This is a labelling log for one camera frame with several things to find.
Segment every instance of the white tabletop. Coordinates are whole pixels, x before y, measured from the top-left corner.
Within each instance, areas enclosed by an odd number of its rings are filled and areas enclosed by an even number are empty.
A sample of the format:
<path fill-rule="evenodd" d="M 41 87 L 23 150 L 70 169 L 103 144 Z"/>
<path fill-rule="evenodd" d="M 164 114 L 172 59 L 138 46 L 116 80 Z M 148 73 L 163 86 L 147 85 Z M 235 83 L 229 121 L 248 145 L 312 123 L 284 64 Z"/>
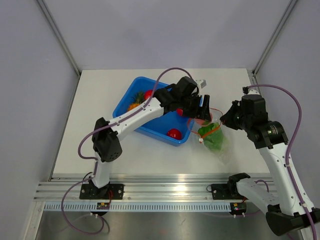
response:
<path fill-rule="evenodd" d="M 194 79 L 205 79 L 203 94 L 210 95 L 210 106 L 225 113 L 233 100 L 240 100 L 242 87 L 250 85 L 245 68 L 187 69 Z M 163 69 L 84 70 L 68 118 L 53 176 L 86 174 L 93 170 L 92 160 L 83 160 L 77 149 L 83 137 L 90 133 L 96 120 L 112 119 L 112 113 L 132 81 L 139 76 L 157 79 Z M 185 74 L 174 70 L 166 73 L 161 82 L 176 83 Z M 122 155 L 113 162 L 113 174 L 267 174 L 268 167 L 244 131 L 224 129 L 231 140 L 232 156 L 221 161 L 197 142 L 190 134 L 179 147 L 171 146 L 143 134 L 132 132 L 123 141 Z M 89 138 L 82 154 L 93 156 Z"/>

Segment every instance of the green vegetable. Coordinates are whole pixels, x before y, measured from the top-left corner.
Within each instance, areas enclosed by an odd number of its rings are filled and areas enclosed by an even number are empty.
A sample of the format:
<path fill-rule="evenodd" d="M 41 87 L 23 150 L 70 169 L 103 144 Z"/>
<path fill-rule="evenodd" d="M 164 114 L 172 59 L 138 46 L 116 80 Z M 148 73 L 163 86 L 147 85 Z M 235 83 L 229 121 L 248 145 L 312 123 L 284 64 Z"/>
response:
<path fill-rule="evenodd" d="M 217 122 L 213 122 L 209 124 L 208 126 L 203 126 L 199 128 L 198 133 L 201 136 L 204 136 L 206 133 L 212 131 L 216 127 L 218 127 L 219 124 Z M 210 149 L 212 152 L 220 151 L 222 148 L 222 144 L 224 142 L 224 134 L 219 128 L 218 130 L 214 131 L 213 133 L 209 134 L 203 139 L 203 144 Z"/>

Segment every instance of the gray wall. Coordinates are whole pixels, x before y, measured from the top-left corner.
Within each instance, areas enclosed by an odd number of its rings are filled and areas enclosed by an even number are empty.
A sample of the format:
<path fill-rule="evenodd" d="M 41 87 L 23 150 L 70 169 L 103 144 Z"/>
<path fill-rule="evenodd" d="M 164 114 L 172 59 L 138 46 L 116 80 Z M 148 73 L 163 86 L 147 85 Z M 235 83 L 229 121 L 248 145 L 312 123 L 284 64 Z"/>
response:
<path fill-rule="evenodd" d="M 252 69 L 289 0 L 46 2 L 82 69 Z"/>
<path fill-rule="evenodd" d="M 0 238 L 17 240 L 77 78 L 33 0 L 2 0 L 0 32 Z"/>
<path fill-rule="evenodd" d="M 320 207 L 320 2 L 299 1 L 272 53 L 258 73 L 258 82 L 291 91 L 302 106 L 302 124 L 292 148 L 292 158 L 304 188 Z M 289 137 L 298 110 L 285 93 L 262 89 L 271 117 L 283 123 Z"/>

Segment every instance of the gray floor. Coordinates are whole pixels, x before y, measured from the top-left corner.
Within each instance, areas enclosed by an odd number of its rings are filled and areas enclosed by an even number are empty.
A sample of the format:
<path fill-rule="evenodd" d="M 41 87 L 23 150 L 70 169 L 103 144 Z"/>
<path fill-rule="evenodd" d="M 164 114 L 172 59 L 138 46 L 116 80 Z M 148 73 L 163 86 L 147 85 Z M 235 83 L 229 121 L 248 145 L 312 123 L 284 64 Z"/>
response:
<path fill-rule="evenodd" d="M 67 212 L 70 221 L 86 214 Z M 61 212 L 42 215 L 37 240 L 289 240 L 277 237 L 269 229 L 262 213 L 233 219 L 228 213 L 200 212 L 108 212 L 103 216 L 110 226 L 102 233 L 87 236 L 66 228 Z M 75 223 L 83 231 L 97 231 L 101 222 L 92 216 Z M 291 234 L 295 240 L 298 234 Z"/>

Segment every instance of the blue bin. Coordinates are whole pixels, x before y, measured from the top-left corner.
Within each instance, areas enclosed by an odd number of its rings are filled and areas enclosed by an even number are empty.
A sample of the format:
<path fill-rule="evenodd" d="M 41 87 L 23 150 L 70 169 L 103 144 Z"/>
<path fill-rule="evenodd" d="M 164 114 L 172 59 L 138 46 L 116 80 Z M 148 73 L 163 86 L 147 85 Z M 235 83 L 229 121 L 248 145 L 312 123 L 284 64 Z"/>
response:
<path fill-rule="evenodd" d="M 122 97 L 121 101 L 113 111 L 112 116 L 116 118 L 122 114 L 125 114 L 129 105 L 134 102 L 135 94 L 140 91 L 146 92 L 148 90 L 152 90 L 155 83 L 155 80 L 144 76 L 139 76 L 135 80 L 133 80 L 130 87 Z M 159 82 L 157 85 L 157 89 L 164 88 L 166 86 L 168 86 L 168 84 Z M 187 121 L 187 117 L 179 116 L 176 111 L 173 111 L 147 122 L 146 124 L 137 128 L 136 131 L 153 139 L 157 139 L 164 143 L 178 147 L 181 144 L 185 143 L 190 135 L 190 131 L 187 127 Z M 192 129 L 193 125 L 194 121 L 192 120 L 190 121 L 189 125 L 190 129 Z M 182 139 L 176 140 L 172 137 L 167 136 L 167 132 L 170 129 L 178 129 L 182 134 Z"/>

